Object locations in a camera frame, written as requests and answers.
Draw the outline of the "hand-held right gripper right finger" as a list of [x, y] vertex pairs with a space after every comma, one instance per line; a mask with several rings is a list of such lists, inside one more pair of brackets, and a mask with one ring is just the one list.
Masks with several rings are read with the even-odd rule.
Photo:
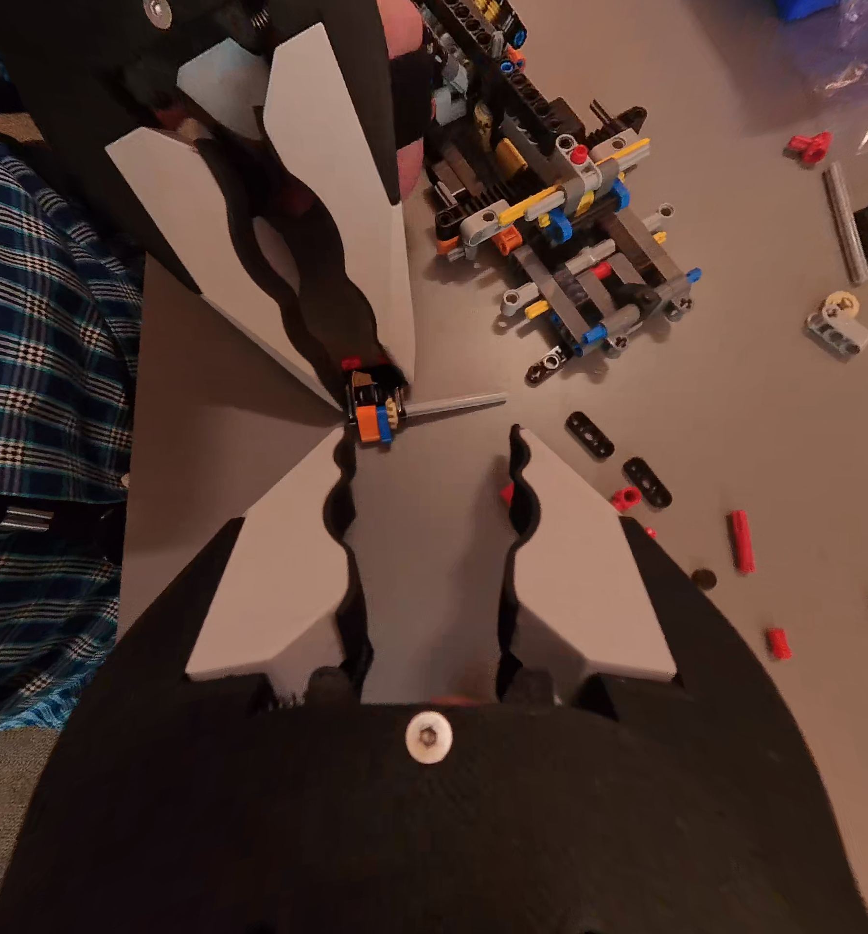
[[562, 702], [599, 674], [670, 683], [677, 665], [614, 506], [520, 425], [510, 429], [510, 479], [498, 698], [525, 670]]

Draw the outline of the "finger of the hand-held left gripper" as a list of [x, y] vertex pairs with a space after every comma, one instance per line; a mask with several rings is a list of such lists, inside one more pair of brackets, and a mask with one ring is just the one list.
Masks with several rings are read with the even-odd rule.
[[283, 307], [266, 290], [277, 274], [253, 239], [252, 255], [239, 250], [230, 229], [227, 195], [194, 145], [144, 127], [124, 135], [106, 152], [159, 229], [201, 297], [289, 374], [336, 411], [341, 405], [311, 363], [294, 348]]
[[415, 318], [403, 206], [391, 203], [322, 22], [277, 46], [262, 119], [283, 166], [327, 209], [346, 283], [358, 289], [382, 349], [412, 382]]

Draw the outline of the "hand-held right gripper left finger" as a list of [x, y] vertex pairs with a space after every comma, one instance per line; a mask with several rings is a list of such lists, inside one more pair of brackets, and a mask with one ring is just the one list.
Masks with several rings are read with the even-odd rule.
[[185, 674], [263, 674], [281, 700], [339, 669], [359, 697], [373, 660], [365, 593], [344, 540], [355, 447], [335, 429], [243, 514]]

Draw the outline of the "small black lego subassembly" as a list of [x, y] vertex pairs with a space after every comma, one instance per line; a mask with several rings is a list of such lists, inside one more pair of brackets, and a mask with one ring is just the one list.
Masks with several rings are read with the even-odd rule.
[[381, 440], [364, 446], [378, 445], [388, 448], [392, 445], [402, 422], [407, 419], [404, 412], [407, 380], [403, 373], [387, 358], [383, 358], [379, 363], [369, 364], [361, 358], [350, 356], [342, 360], [341, 367], [344, 376], [345, 411], [358, 440], [355, 410], [358, 405], [372, 404], [378, 407]]

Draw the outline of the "large lego technic chassis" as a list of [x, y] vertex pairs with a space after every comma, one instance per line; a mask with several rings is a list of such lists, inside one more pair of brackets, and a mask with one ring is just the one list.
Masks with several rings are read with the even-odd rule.
[[424, 167], [438, 253], [506, 259], [517, 279], [501, 315], [544, 322], [552, 337], [527, 384], [592, 352], [614, 359], [650, 320], [684, 317], [702, 272], [664, 247], [673, 205], [641, 218], [627, 185], [650, 156], [647, 111], [610, 114], [593, 100], [587, 128], [565, 99], [544, 96], [525, 73], [527, 32], [510, 2], [414, 5], [434, 67]]

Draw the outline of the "long grey lego axle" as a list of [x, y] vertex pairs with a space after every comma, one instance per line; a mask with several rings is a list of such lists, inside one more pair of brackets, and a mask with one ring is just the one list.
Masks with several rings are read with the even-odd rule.
[[508, 399], [509, 393], [504, 391], [479, 393], [427, 402], [406, 403], [404, 412], [406, 418], [420, 418], [502, 405], [507, 403]]

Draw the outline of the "black lego beam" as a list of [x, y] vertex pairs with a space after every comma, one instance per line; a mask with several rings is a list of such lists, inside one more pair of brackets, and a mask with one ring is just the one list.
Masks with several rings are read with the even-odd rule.
[[648, 461], [641, 457], [632, 457], [623, 463], [622, 471], [631, 485], [638, 488], [651, 508], [663, 510], [673, 504], [673, 494]]
[[566, 427], [581, 447], [596, 461], [607, 461], [615, 453], [615, 445], [611, 439], [582, 411], [568, 414]]

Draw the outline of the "light grey lego beam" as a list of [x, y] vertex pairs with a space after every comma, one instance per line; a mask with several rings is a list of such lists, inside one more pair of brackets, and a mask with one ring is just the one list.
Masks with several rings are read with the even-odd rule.
[[868, 328], [836, 304], [815, 310], [806, 319], [805, 328], [841, 359], [854, 359], [868, 347]]

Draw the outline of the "short grey lego axle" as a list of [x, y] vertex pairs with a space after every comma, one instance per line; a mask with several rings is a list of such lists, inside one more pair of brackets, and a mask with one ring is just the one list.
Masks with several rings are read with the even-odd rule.
[[823, 184], [837, 238], [854, 286], [868, 281], [868, 260], [864, 253], [858, 225], [850, 203], [848, 182], [840, 162], [832, 162], [823, 171]]

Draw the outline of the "person's blue plaid shirt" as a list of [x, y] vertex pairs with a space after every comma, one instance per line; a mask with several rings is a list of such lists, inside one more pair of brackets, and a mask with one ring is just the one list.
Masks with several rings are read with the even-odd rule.
[[60, 730], [113, 645], [143, 270], [0, 132], [0, 731]]

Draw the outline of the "pile of clear plastic bags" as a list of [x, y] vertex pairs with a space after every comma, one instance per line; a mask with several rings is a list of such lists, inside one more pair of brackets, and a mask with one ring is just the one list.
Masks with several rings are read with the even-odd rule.
[[868, 1], [832, 2], [805, 22], [804, 67], [814, 97], [868, 153]]

